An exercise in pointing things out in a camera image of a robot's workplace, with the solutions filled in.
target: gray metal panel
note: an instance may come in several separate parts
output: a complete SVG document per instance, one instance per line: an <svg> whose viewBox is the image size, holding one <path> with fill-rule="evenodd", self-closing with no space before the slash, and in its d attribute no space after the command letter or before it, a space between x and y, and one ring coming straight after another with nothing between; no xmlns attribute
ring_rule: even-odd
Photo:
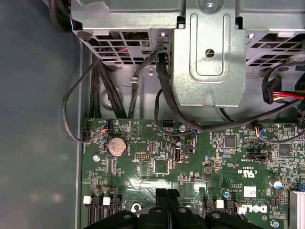
<svg viewBox="0 0 305 229"><path fill-rule="evenodd" d="M247 30L293 30L305 28L303 0L238 0L236 15Z"/></svg>
<svg viewBox="0 0 305 229"><path fill-rule="evenodd" d="M246 31L235 25L235 0L215 2L212 9L201 0L187 0L185 28L174 32L173 87L179 105L234 107L243 95Z"/></svg>
<svg viewBox="0 0 305 229"><path fill-rule="evenodd" d="M86 31L99 29L176 28L183 0L71 1L71 17Z"/></svg>
<svg viewBox="0 0 305 229"><path fill-rule="evenodd" d="M1 1L0 15L0 228L72 229L78 146L61 103L80 75L80 43L51 25L41 0ZM78 98L68 104L76 133Z"/></svg>

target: mounting hole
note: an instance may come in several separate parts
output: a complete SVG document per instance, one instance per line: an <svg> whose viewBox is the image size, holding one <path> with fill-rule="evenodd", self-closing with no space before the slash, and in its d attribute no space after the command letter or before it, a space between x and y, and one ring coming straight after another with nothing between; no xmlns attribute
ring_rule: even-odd
<svg viewBox="0 0 305 229"><path fill-rule="evenodd" d="M212 58L215 55L215 52L213 49L207 49L205 50L205 56L208 58Z"/></svg>

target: capacitor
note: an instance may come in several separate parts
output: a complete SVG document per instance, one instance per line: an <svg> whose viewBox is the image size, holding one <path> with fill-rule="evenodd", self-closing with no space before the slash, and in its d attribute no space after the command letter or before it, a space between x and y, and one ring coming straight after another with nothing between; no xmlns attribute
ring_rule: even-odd
<svg viewBox="0 0 305 229"><path fill-rule="evenodd" d="M271 178L269 180L270 186L274 187L275 189L281 189L282 188L282 182L276 178Z"/></svg>
<svg viewBox="0 0 305 229"><path fill-rule="evenodd" d="M175 139L173 143L175 144L175 146L177 146L179 148L181 148L181 146L182 146L182 142L180 141L180 139Z"/></svg>
<svg viewBox="0 0 305 229"><path fill-rule="evenodd" d="M228 189L226 189L226 188L223 187L223 188L220 190L220 192L221 192L221 194L222 194L222 196L223 196L224 198L229 198L229 197L230 197L230 192L229 192Z"/></svg>

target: yellow cable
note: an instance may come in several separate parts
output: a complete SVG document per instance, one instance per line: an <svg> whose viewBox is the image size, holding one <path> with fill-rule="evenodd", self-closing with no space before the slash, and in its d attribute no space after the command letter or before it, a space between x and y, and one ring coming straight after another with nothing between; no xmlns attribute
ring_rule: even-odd
<svg viewBox="0 0 305 229"><path fill-rule="evenodd" d="M273 101L279 100L279 99L283 99L283 98L284 98L284 96L283 96L283 97L274 97L274 98L273 98Z"/></svg>

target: white label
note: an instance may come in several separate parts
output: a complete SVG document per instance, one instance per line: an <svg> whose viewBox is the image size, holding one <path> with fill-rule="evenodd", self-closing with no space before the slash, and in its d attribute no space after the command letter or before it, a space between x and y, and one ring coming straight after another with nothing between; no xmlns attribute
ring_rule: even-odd
<svg viewBox="0 0 305 229"><path fill-rule="evenodd" d="M244 197L256 198L256 186L244 186Z"/></svg>

